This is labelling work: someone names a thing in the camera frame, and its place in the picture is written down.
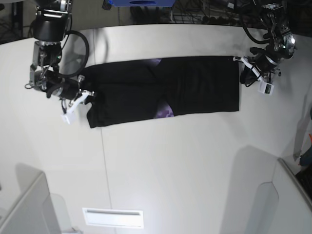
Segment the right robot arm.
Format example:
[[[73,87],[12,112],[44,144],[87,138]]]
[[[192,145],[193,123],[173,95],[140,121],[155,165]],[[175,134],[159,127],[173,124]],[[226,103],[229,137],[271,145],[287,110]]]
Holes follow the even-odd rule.
[[[35,4],[37,12],[32,29],[36,41],[30,65],[30,78],[25,88],[44,92],[47,98],[57,96],[61,101],[62,117],[69,118],[79,104],[95,95],[93,91],[82,88],[85,77],[81,72],[89,58],[89,42],[84,34],[72,30],[73,1],[37,0]],[[62,74],[59,71],[59,63],[70,35],[82,39],[85,56],[77,71]]]

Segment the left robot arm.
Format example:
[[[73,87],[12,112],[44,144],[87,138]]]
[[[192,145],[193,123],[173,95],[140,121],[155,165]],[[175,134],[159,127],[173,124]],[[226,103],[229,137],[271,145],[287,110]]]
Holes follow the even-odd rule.
[[[271,84],[272,74],[280,63],[294,55],[295,39],[289,27],[285,5],[283,0],[251,0],[239,9],[239,21],[248,38],[258,45],[265,46],[251,47],[251,57],[235,58],[245,64],[240,82],[246,87],[257,81]],[[267,30],[263,40],[256,39],[249,32],[243,19],[246,13],[254,13]]]

